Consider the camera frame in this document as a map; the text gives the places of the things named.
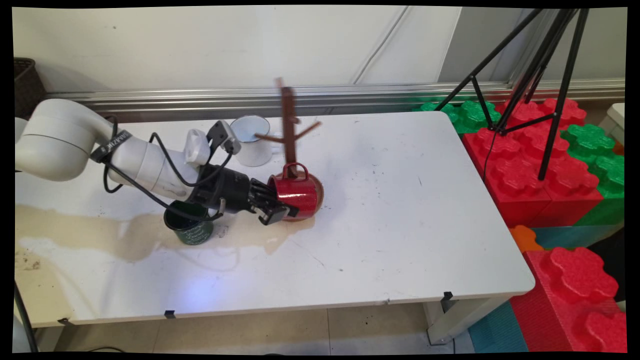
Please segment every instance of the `robotic arm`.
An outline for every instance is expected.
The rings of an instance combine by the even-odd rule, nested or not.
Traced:
[[[154,138],[159,145],[118,130],[116,124],[76,102],[49,99],[36,107],[15,144],[15,169],[68,181],[80,175],[91,158],[106,164],[112,180],[137,187],[166,208],[151,193],[217,209],[218,216],[225,211],[260,213],[264,225],[297,215],[298,209],[278,201],[273,189],[224,167],[240,151],[226,122],[218,121],[206,135],[190,130],[183,152],[167,150],[155,133]],[[99,147],[93,151],[96,143]],[[211,165],[218,147],[228,158],[220,166]]]

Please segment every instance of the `tiled floor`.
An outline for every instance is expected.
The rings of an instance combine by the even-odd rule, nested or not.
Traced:
[[[467,332],[456,353],[473,352]],[[67,327],[56,351],[113,346],[181,354],[451,354],[429,346],[422,304],[283,311]]]

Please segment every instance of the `red enamel mug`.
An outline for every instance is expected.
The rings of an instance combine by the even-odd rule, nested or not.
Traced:
[[[290,179],[287,177],[287,169],[291,166],[300,165],[305,169],[305,177]],[[285,204],[292,205],[300,209],[298,215],[294,218],[285,217],[285,219],[297,220],[310,218],[316,212],[318,196],[316,193],[316,185],[309,178],[309,171],[301,163],[288,163],[282,168],[280,177],[272,175],[267,183],[269,187],[276,189],[278,200]]]

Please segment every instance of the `wooden mug tree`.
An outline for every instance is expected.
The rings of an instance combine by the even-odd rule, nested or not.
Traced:
[[[257,138],[268,140],[271,142],[277,142],[284,144],[284,158],[285,163],[296,163],[296,140],[300,139],[302,136],[308,134],[311,130],[320,126],[320,121],[316,121],[313,125],[306,128],[300,134],[296,135],[295,124],[300,123],[300,119],[296,117],[296,109],[295,109],[295,100],[293,96],[293,90],[291,87],[282,86],[282,78],[276,79],[276,84],[278,88],[280,88],[280,96],[282,102],[282,138],[276,138],[268,135],[255,134]],[[297,179],[298,178],[298,170],[297,167],[288,167],[287,173],[282,174],[282,176],[286,176],[289,179]],[[316,211],[320,209],[322,206],[322,202],[324,199],[324,188],[320,180],[317,177],[313,176],[313,174],[309,174],[309,179],[314,182],[316,186],[316,194],[317,194],[317,206]],[[290,219],[289,221],[298,221],[298,219]]]

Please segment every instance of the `white enamel mug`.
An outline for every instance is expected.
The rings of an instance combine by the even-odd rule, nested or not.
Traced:
[[[231,123],[231,130],[240,142],[240,152],[236,154],[238,162],[247,167],[259,167],[266,164],[273,153],[271,142],[258,139],[255,134],[267,135],[271,126],[269,121],[258,115],[245,115]]]

